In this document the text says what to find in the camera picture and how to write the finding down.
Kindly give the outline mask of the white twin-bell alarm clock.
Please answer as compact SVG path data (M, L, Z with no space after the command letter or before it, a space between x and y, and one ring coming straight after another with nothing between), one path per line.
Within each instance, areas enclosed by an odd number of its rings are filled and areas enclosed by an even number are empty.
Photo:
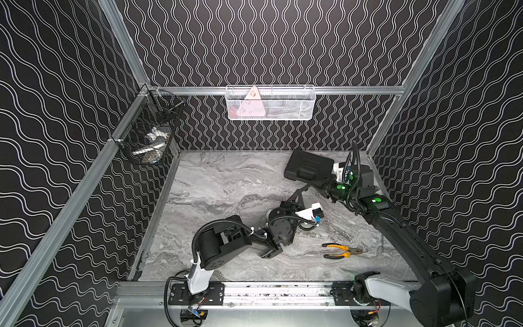
M268 211L266 216L271 239L278 245L292 244L298 227L298 215L283 208L274 208Z

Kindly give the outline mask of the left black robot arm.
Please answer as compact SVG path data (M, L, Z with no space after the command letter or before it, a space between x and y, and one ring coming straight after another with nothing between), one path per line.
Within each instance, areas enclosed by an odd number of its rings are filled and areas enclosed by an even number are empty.
M269 210L265 226L258 230L244 224L238 215L204 224L191 241L190 269L169 277L167 282L183 282L190 294L201 294L208 290L215 270L249 249L264 259L278 256L294 242L298 229L314 230L324 217L320 203L305 206L303 191L298 189L288 200Z

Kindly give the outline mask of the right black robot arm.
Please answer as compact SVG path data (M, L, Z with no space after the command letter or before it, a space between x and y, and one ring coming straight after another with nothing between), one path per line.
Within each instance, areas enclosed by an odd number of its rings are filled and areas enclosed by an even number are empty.
M362 165L356 143L341 179L331 176L323 188L327 198L340 202L378 230L416 276L414 282L407 282L386 278L377 271L356 275L351 291L356 302L387 301L410 310L422 326L449 326L472 318L476 277L441 257L405 223L392 201L377 193L373 171Z

